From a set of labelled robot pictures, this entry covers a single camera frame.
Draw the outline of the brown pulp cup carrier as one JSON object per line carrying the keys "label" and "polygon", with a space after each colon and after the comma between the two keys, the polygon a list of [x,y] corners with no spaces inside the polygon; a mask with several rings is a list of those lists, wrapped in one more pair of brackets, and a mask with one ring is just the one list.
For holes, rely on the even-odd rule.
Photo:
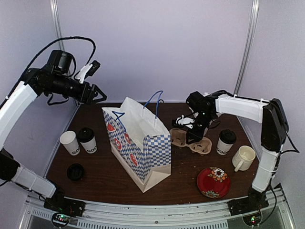
{"label": "brown pulp cup carrier", "polygon": [[170,131],[171,144],[179,148],[188,147],[192,153],[200,155],[207,155],[212,150],[212,142],[209,138],[203,137],[200,141],[194,143],[187,143],[186,131],[179,128],[172,128]]}

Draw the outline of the black plastic cup lid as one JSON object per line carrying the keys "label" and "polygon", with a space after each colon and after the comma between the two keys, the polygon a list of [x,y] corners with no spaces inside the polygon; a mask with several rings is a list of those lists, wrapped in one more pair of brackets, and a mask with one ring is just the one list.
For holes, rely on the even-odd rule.
{"label": "black plastic cup lid", "polygon": [[91,141],[95,137],[94,131],[90,128],[82,128],[78,133],[77,133],[77,139],[81,143],[87,143]]}

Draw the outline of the white paper coffee cup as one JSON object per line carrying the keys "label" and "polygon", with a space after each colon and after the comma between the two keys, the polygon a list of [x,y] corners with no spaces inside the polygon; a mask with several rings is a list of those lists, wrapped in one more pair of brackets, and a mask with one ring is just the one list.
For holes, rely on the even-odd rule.
{"label": "white paper coffee cup", "polygon": [[89,154],[93,154],[97,151],[97,144],[95,139],[92,139],[89,142],[81,142],[81,145],[83,146],[85,151]]}

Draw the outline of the blue checkered paper bag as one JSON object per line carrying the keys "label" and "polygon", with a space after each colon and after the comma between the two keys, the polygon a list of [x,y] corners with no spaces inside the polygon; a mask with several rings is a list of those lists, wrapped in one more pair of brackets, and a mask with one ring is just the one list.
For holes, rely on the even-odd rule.
{"label": "blue checkered paper bag", "polygon": [[143,193],[171,175],[171,135],[148,104],[102,108],[112,153]]}

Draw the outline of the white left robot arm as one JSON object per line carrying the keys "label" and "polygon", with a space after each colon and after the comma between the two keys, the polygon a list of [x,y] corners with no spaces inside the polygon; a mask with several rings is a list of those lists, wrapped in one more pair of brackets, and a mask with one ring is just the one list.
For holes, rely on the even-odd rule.
{"label": "white left robot arm", "polygon": [[95,104],[107,99],[97,85],[86,81],[99,69],[100,63],[96,60],[87,63],[72,77],[68,75],[72,62],[75,62],[72,54],[53,50],[42,68],[29,68],[22,74],[21,81],[0,107],[0,178],[50,198],[50,204],[58,212],[68,208],[68,200],[56,193],[58,188],[52,182],[16,161],[4,145],[24,111],[41,94],[60,94],[83,104]]}

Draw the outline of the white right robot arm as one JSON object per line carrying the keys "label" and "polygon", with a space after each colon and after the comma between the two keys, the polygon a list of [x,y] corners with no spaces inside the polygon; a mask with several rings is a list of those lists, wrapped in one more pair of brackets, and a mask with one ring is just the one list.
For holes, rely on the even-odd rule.
{"label": "white right robot arm", "polygon": [[249,189],[251,195],[244,200],[247,210],[255,210],[263,202],[263,194],[276,174],[280,155],[289,132],[285,110],[279,99],[254,99],[231,94],[225,90],[203,95],[192,92],[186,104],[194,118],[187,123],[187,143],[199,142],[217,115],[234,115],[256,122],[261,128],[257,140],[260,150],[259,165]]}

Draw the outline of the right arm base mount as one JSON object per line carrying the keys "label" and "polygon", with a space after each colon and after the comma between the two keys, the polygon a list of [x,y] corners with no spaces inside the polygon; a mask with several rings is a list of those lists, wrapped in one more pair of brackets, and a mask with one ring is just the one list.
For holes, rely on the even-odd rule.
{"label": "right arm base mount", "polygon": [[266,199],[266,190],[259,192],[250,187],[246,197],[232,199],[227,202],[231,216],[257,211],[269,206]]}

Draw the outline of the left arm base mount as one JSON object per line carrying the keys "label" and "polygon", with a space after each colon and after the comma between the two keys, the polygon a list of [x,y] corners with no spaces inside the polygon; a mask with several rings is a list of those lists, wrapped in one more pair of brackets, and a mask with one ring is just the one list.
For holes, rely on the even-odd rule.
{"label": "left arm base mount", "polygon": [[85,209],[85,202],[66,198],[62,188],[57,188],[51,198],[45,198],[44,208],[64,213],[71,217],[81,217]]}

